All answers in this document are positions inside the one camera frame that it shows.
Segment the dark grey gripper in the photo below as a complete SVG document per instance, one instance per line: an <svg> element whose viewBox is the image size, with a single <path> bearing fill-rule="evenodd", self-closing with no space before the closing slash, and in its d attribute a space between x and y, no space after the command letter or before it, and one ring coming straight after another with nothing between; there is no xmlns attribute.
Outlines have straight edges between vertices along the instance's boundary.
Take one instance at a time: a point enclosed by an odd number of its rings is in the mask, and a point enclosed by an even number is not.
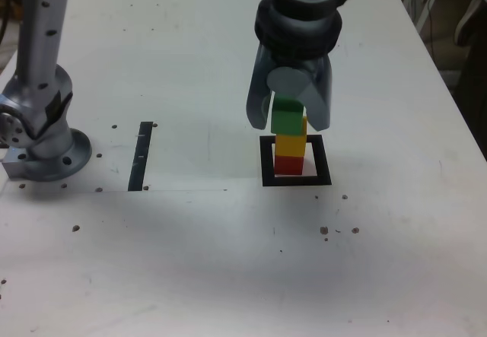
<svg viewBox="0 0 487 337"><path fill-rule="evenodd" d="M311 127L317 132L323 131L330 125L331 87L332 69L328 56L318 60L278 55L272 58L271 52L260 44L247 95L247 118L253 128L264 130L274 91L276 97L299 101L306 109Z"/></svg>

